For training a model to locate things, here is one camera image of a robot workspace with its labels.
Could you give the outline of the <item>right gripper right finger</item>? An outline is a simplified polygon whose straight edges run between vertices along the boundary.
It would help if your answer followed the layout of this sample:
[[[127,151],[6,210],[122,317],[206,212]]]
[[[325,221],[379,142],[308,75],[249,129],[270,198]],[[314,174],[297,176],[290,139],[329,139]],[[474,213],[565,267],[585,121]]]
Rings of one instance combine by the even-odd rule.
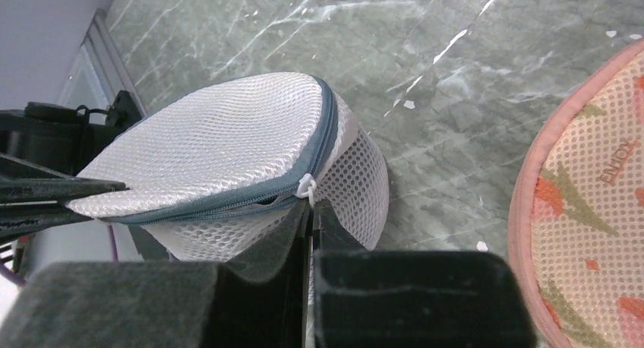
[[[318,347],[535,347],[509,265],[478,251],[368,251],[331,203],[313,209]]]

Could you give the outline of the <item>pink floral laundry bag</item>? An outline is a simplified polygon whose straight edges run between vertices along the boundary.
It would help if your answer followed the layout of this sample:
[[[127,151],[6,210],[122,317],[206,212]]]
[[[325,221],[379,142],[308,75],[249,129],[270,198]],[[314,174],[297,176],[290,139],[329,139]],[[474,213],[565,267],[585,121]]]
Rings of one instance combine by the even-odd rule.
[[[508,253],[551,347],[643,345],[643,42],[544,123],[516,179]]]

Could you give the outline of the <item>white mesh laundry bag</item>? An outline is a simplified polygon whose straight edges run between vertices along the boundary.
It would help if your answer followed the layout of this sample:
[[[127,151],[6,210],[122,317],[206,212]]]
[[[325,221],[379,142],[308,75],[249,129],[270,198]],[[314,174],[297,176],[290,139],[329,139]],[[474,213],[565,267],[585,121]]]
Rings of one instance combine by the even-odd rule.
[[[126,188],[68,209],[139,226],[181,261],[234,258],[299,201],[329,201],[372,249],[389,207],[377,145],[325,81],[298,72],[196,90],[119,135],[80,176]]]

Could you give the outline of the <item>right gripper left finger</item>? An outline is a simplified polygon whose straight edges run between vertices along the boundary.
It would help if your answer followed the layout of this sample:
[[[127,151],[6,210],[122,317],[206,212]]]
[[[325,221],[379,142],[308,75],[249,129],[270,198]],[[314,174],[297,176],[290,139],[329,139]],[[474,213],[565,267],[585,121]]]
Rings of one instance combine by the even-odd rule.
[[[57,263],[18,294],[3,347],[302,347],[311,209],[226,263]]]

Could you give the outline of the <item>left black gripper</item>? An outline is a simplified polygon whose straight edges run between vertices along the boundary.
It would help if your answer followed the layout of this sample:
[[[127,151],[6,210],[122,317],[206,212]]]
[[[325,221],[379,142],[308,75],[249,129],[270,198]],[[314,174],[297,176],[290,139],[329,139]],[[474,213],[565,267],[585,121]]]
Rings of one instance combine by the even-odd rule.
[[[126,190],[123,182],[70,175],[143,117],[126,90],[105,109],[29,102],[24,109],[2,110],[1,202],[68,201]],[[1,206],[1,244],[89,220],[60,204]]]

